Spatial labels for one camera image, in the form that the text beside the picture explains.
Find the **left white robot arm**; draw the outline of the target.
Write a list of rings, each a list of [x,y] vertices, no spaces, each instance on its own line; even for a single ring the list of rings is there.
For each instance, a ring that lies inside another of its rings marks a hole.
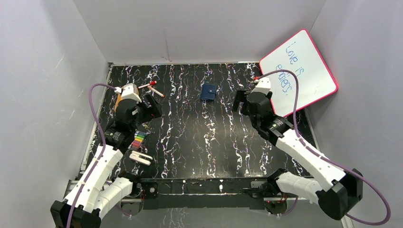
[[[151,94],[143,101],[126,98],[117,102],[115,118],[103,133],[90,165],[79,182],[63,201],[54,201],[50,208],[57,228],[98,228],[102,218],[122,198],[138,197],[142,185],[138,177],[125,172],[103,189],[109,174],[135,140],[137,127],[161,117],[161,105]]]

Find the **navy blue card holder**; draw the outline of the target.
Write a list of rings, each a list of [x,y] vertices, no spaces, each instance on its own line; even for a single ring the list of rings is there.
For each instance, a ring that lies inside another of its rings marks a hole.
[[[217,93],[217,86],[213,84],[203,84],[200,99],[204,101],[214,101]]]

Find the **orange oval tray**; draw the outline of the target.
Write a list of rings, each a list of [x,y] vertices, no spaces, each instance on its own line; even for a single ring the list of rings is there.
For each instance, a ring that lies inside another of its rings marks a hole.
[[[117,110],[117,107],[118,107],[119,103],[123,100],[123,99],[121,98],[122,88],[123,88],[123,87],[117,87],[119,93],[118,93],[118,97],[117,97],[117,100],[116,100],[116,103],[115,103],[115,107],[114,107],[114,110],[115,110],[115,111]]]

